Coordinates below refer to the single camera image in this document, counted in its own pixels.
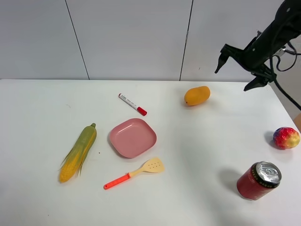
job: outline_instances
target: spatula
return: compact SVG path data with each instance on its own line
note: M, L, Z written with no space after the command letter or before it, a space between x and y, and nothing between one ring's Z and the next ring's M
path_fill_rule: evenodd
M106 185L103 186L103 188L107 190L117 184L120 184L121 182L129 180L130 178L136 176L138 173L141 172L160 173L163 171L164 171L164 165L161 162L161 160L159 158L153 158L148 160L141 168L133 172L127 173L126 175L107 183Z

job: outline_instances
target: mango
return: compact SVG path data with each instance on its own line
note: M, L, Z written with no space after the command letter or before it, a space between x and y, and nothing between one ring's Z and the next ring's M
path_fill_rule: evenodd
M185 102L189 106L199 105L210 97L210 89L207 86L192 88L185 94Z

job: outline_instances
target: white marker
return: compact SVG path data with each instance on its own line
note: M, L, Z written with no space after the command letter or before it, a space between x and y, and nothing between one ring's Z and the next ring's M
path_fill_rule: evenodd
M142 109L141 107L138 107L135 105L132 101L126 98L126 96L122 95L121 93L118 95L120 99L122 99L124 102L126 102L128 105L130 105L132 108L134 108L137 112L139 112L141 115L146 116L147 112Z

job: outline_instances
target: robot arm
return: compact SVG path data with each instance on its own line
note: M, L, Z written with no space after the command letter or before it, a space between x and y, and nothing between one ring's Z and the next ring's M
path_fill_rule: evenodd
M301 0L285 0L276 13L275 20L246 46L244 50L225 44L215 73L232 57L245 70L256 76L244 91L263 87L273 82L276 75L264 63L301 34Z

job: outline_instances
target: soda can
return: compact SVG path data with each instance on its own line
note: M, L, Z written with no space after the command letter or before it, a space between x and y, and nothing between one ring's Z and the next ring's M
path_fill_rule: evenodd
M246 199L258 200L279 186L281 172L273 163L253 164L237 181L239 193Z

